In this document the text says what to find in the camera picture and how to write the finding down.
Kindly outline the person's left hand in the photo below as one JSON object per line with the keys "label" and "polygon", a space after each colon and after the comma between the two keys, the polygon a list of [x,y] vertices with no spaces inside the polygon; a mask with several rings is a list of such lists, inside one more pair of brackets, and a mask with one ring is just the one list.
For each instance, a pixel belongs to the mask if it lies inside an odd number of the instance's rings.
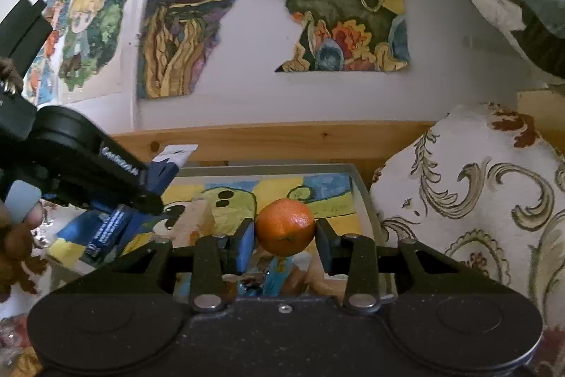
{"label": "person's left hand", "polygon": [[44,217],[40,198],[39,188],[16,180],[1,202],[1,303],[10,298],[15,285],[36,295],[37,285],[32,276],[42,276],[47,270],[47,260],[32,254],[32,231]]}

